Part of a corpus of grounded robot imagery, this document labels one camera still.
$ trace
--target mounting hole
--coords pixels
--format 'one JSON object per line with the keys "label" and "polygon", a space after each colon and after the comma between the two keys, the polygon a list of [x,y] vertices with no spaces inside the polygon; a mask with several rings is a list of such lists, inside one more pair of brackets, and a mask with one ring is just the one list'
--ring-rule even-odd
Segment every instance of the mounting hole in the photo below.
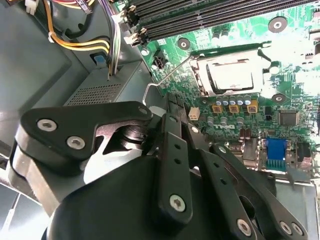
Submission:
{"label": "mounting hole", "polygon": [[280,222],[280,226],[281,226],[282,230],[285,231],[286,234],[292,235],[292,231],[291,231],[290,227],[284,221]]}
{"label": "mounting hole", "polygon": [[148,111],[145,110],[145,109],[142,108],[142,107],[139,107],[139,111],[140,111],[141,113],[143,113],[143,114],[148,114]]}
{"label": "mounting hole", "polygon": [[220,181],[223,185],[227,185],[227,182],[223,178],[220,178]]}
{"label": "mounting hole", "polygon": [[300,236],[303,236],[304,235],[304,232],[301,230],[301,228],[296,224],[296,223],[291,223],[292,224],[292,227],[293,229],[300,235]]}
{"label": "mounting hole", "polygon": [[178,120],[177,120],[175,117],[173,117],[173,116],[170,116],[169,119],[170,119],[171,121],[175,122],[175,123],[178,122]]}
{"label": "mounting hole", "polygon": [[181,164],[181,160],[178,159],[178,158],[175,158],[175,159],[174,159],[174,162],[175,162],[176,164]]}

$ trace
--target green circuit board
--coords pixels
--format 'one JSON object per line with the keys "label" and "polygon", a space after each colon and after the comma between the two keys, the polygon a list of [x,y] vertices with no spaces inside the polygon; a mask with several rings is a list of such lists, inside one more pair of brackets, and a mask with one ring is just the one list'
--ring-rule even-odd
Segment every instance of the green circuit board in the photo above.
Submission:
{"label": "green circuit board", "polygon": [[[144,60],[150,67],[155,82],[158,83],[194,52],[270,41],[270,47],[263,52],[272,61],[280,62],[280,71],[264,80],[265,85],[262,92],[251,94],[252,99],[258,100],[257,113],[247,114],[240,108],[240,112],[235,114],[227,111],[214,114],[212,105],[216,102],[216,97],[200,95],[194,72],[188,64],[184,64],[164,82],[160,86],[160,91],[163,95],[173,93],[180,96],[189,107],[198,107],[201,113],[199,120],[191,122],[205,129],[205,132],[215,139],[237,140],[239,128],[236,119],[243,117],[244,127],[250,128],[253,136],[314,143],[314,139],[319,135],[317,122],[320,101],[320,67],[316,57],[311,59],[307,56],[315,53],[316,42],[310,40],[310,31],[320,28],[319,22],[314,18],[314,12],[318,8],[320,8],[319,2],[308,3],[151,41],[146,46],[150,54],[144,56]],[[277,16],[286,18],[287,27],[280,33],[273,33],[269,31],[268,24]],[[220,38],[213,41],[213,34],[224,30],[228,31],[228,36],[223,40]],[[188,50],[178,47],[177,42],[180,38],[190,41]],[[157,50],[161,50],[167,60],[163,69],[152,68],[154,54]],[[237,73],[234,74],[234,81],[237,81]],[[272,95],[279,93],[286,97],[285,102],[281,104],[271,99]],[[266,121],[265,118],[266,106],[272,109],[272,120],[269,121]],[[279,124],[279,110],[297,110],[299,112],[298,123],[294,126]],[[213,117],[217,124],[220,123],[221,117],[225,117],[228,119],[228,125],[235,127],[208,126],[208,117]]]}

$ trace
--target black connector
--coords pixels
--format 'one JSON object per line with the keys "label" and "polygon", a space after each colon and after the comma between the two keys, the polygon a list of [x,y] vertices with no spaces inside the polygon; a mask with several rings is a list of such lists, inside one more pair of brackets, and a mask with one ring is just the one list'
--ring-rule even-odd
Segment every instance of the black connector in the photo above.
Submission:
{"label": "black connector", "polygon": [[163,69],[167,62],[168,60],[166,59],[164,53],[161,51],[161,49],[158,49],[154,53],[152,65],[158,67],[159,69]]}
{"label": "black connector", "polygon": [[135,27],[139,23],[139,16],[136,13],[136,7],[132,5],[127,5],[124,9],[124,16],[126,17],[126,23],[130,28]]}
{"label": "black connector", "polygon": [[272,111],[272,107],[271,106],[266,106],[265,107],[264,115],[265,115],[265,120],[267,120],[267,121],[271,121],[272,120],[273,111]]}

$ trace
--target ram slot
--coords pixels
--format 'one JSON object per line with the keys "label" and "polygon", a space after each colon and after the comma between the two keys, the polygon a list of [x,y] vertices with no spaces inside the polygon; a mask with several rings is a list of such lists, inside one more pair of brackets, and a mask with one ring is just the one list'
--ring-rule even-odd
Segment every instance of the ram slot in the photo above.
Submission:
{"label": "ram slot", "polygon": [[163,5],[165,4],[170,4],[170,2],[176,2],[177,0],[153,0],[151,2],[148,2],[146,4],[143,4],[143,5],[140,5],[140,6],[137,6],[135,11],[138,13],[139,16],[142,16],[143,13],[145,11],[149,11],[150,9],[156,9],[157,7],[162,7]]}
{"label": "ram slot", "polygon": [[166,24],[169,24],[169,23],[172,23],[172,22],[178,22],[180,20],[183,20],[183,19],[186,19],[186,18],[190,18],[190,17],[193,17],[193,16],[197,17],[197,16],[201,15],[202,13],[205,13],[205,12],[208,12],[208,11],[212,11],[212,10],[228,7],[228,6],[233,5],[233,4],[238,4],[238,3],[241,3],[241,2],[247,2],[247,1],[248,0],[226,0],[226,1],[222,2],[222,3],[217,3],[215,5],[212,5],[212,6],[203,8],[203,9],[197,9],[195,11],[191,11],[191,12],[188,12],[188,13],[185,13],[185,14],[182,14],[182,15],[178,15],[178,16],[175,16],[175,17],[170,17],[170,18],[162,20],[162,21],[156,21],[156,22],[153,22],[153,23],[144,24],[143,27],[145,29],[150,30],[150,29],[156,28],[156,27],[161,26],[161,25],[166,25]]}
{"label": "ram slot", "polygon": [[140,5],[146,4],[148,2],[152,2],[152,1],[153,0],[129,0],[128,2],[131,5],[140,6]]}
{"label": "ram slot", "polygon": [[159,31],[151,33],[149,39],[151,41],[159,40],[163,38],[172,37],[175,35],[180,35],[184,33],[189,33],[195,30],[201,30],[205,28],[215,27],[222,24],[228,24],[238,20],[255,17],[258,15],[271,13],[274,11],[279,11],[287,8],[292,8],[300,6],[303,4],[312,3],[313,0],[274,0],[270,3],[261,4],[259,6],[250,7],[242,9],[240,11],[229,12],[218,17],[210,17],[199,22],[194,22],[183,26],[183,29],[180,27],[173,27],[171,29],[166,29],[164,31]]}
{"label": "ram slot", "polygon": [[177,26],[180,26],[180,25],[185,25],[185,24],[189,24],[189,23],[192,23],[192,22],[199,22],[199,21],[204,20],[206,18],[214,17],[214,16],[217,16],[217,15],[222,15],[222,14],[225,14],[225,13],[228,13],[228,12],[232,12],[232,11],[235,11],[235,10],[247,8],[249,6],[254,6],[254,5],[257,5],[257,4],[270,2],[270,1],[272,1],[272,0],[247,0],[247,1],[243,2],[243,3],[238,3],[236,5],[229,6],[229,7],[220,7],[220,9],[218,9],[219,7],[216,7],[215,10],[211,10],[209,12],[206,12],[205,14],[204,13],[199,13],[197,16],[188,17],[188,18],[185,18],[185,19],[180,20],[180,21],[167,23],[165,25],[160,25],[159,24],[159,26],[154,27],[154,28],[148,28],[148,27],[144,27],[144,28],[147,29],[148,34],[151,34],[151,33],[159,32],[159,31],[163,31],[165,29],[174,28],[174,27],[177,27]]}
{"label": "ram slot", "polygon": [[186,7],[195,7],[198,4],[204,3],[208,0],[174,0],[171,2],[166,2],[164,4],[151,7],[149,9],[138,12],[141,23],[151,22],[157,18],[164,17],[165,15],[170,15],[171,11],[182,11]]}

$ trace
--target black plastic bracket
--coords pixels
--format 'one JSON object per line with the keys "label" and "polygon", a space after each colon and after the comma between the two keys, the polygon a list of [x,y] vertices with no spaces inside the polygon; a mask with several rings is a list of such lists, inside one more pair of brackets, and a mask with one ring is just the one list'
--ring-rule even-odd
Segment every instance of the black plastic bracket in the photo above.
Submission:
{"label": "black plastic bracket", "polygon": [[307,240],[308,233],[300,222],[276,199],[266,186],[248,170],[226,147],[216,143],[211,148],[235,169],[244,181],[258,194],[265,205],[264,215],[257,215],[259,228],[266,239]]}
{"label": "black plastic bracket", "polygon": [[[41,130],[37,123],[42,119],[54,121],[57,128]],[[103,136],[106,146],[120,127],[146,126],[151,119],[151,111],[136,101],[38,108],[22,116],[15,139],[27,156],[59,175],[74,176],[82,172],[79,164],[94,153],[95,137]],[[79,150],[69,147],[71,136],[83,139],[85,146]]]}
{"label": "black plastic bracket", "polygon": [[162,230],[175,233],[193,216],[188,147],[181,139],[181,122],[169,113],[162,119],[162,141],[156,153],[153,218]]}

